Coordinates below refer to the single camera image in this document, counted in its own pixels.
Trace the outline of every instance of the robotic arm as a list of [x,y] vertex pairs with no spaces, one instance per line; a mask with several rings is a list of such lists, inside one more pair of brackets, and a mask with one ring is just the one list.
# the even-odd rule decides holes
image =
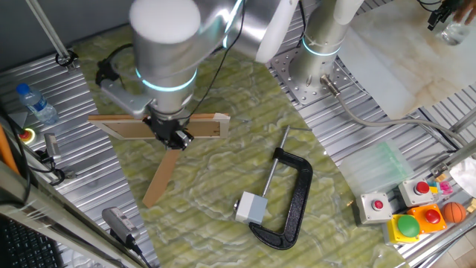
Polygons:
[[[317,88],[321,76],[332,75],[332,62],[362,2],[322,1],[309,18],[303,53],[293,60],[293,79]],[[167,147],[184,150],[193,140],[185,129],[190,119],[185,107],[192,99],[200,62],[220,45],[228,48],[240,30],[233,49],[259,63],[268,62],[279,49],[297,4],[298,0],[136,0],[129,19],[143,94],[132,95],[115,83],[119,75],[110,63],[114,52],[98,63],[96,83],[135,118],[148,114],[144,123]]]

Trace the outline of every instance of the blue led ring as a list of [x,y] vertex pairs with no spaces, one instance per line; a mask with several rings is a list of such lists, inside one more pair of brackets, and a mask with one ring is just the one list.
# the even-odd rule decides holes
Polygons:
[[[180,86],[173,86],[173,87],[156,86],[156,85],[152,84],[151,82],[149,82],[147,80],[142,80],[142,83],[144,85],[150,87],[151,89],[155,89],[155,90],[158,90],[158,91],[174,92],[174,91],[178,91],[180,89],[184,89],[187,86],[189,86],[193,82],[193,80],[195,79],[197,71],[198,71],[198,69],[195,70],[195,74],[193,74],[193,76],[192,76],[192,78],[190,78],[190,80],[188,80],[186,83],[181,84]],[[139,71],[137,69],[135,70],[135,73],[137,74],[137,77],[139,77],[139,79],[142,78],[141,74],[139,74]]]
[[332,52],[332,53],[328,53],[328,54],[318,53],[318,52],[316,52],[316,51],[311,50],[311,48],[309,48],[309,47],[306,45],[306,40],[305,40],[304,38],[303,38],[303,45],[304,45],[304,48],[307,49],[307,51],[313,53],[314,55],[318,55],[318,56],[331,56],[331,55],[333,55],[333,54],[336,54],[337,51],[339,51],[339,49],[341,49],[341,47],[339,47],[339,48],[337,48],[336,51],[334,51],[334,52]]

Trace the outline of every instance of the emergency stop button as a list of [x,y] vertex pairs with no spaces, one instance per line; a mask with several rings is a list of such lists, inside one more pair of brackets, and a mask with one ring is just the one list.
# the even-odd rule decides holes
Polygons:
[[422,195],[430,191],[430,186],[426,182],[418,182],[414,190],[415,194]]
[[372,201],[372,208],[374,211],[381,211],[384,208],[384,203],[380,200]]
[[425,212],[425,220],[429,223],[437,224],[441,221],[440,213],[434,209],[428,209]]

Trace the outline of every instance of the gray connector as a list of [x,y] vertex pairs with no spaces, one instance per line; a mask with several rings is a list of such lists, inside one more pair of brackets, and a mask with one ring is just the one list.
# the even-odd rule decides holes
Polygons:
[[334,83],[330,80],[329,75],[323,75],[321,77],[321,84],[323,86],[327,86],[327,88],[329,89],[331,94],[334,95],[334,97],[337,97],[341,94],[337,86],[335,86]]
[[61,160],[61,152],[58,147],[57,137],[53,133],[45,134],[46,150],[48,155],[55,161]]

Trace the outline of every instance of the green textured mat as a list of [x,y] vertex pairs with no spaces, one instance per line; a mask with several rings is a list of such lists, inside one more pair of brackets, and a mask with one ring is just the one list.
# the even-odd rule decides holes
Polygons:
[[[101,114],[124,114],[94,84],[96,63],[130,42],[128,27],[74,47]],[[199,66],[193,108],[211,81],[222,53]],[[125,81],[128,89],[139,85]],[[119,141],[111,137],[150,239],[163,267],[397,267],[404,263],[383,244],[380,228],[357,228],[353,195],[333,161],[311,132],[289,133],[284,149],[314,169],[299,239],[286,251],[258,241],[249,227],[234,221],[233,205],[243,191],[260,194],[283,128],[307,128],[267,68],[229,53],[213,88],[197,112],[231,116],[228,139],[196,139],[180,155],[166,193],[151,208],[141,200],[164,155],[158,141]],[[263,225],[283,226],[297,173],[278,165],[268,191]]]

